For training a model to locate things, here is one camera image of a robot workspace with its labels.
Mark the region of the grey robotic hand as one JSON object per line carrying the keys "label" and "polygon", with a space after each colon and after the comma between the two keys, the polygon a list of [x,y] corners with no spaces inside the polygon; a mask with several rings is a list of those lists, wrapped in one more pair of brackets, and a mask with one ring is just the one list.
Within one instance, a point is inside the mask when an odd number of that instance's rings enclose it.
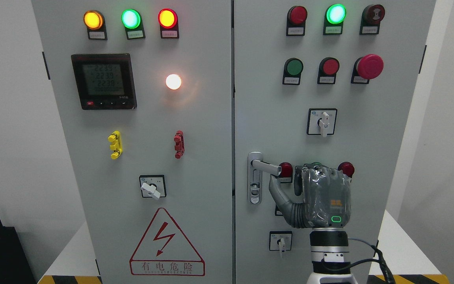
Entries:
{"label": "grey robotic hand", "polygon": [[326,165],[304,164],[295,181],[304,193],[302,203],[293,202],[270,176],[268,189],[285,221],[293,228],[342,228],[351,217],[351,178]]}

